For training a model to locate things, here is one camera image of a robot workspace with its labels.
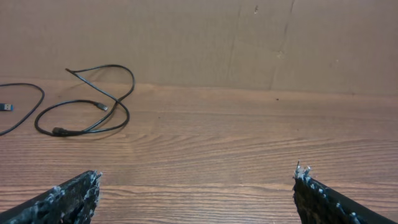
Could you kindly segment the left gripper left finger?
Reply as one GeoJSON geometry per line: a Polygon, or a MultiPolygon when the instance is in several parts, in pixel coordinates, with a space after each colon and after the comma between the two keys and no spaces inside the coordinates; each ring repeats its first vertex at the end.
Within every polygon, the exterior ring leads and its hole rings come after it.
{"type": "Polygon", "coordinates": [[[90,224],[102,173],[88,170],[1,213],[1,224],[90,224]]]}

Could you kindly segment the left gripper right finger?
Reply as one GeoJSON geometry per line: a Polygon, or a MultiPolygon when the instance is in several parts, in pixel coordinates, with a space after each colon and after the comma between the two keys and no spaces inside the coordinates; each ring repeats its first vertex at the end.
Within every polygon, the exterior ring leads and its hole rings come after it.
{"type": "Polygon", "coordinates": [[[302,224],[397,224],[314,179],[297,164],[293,199],[302,224]]]}

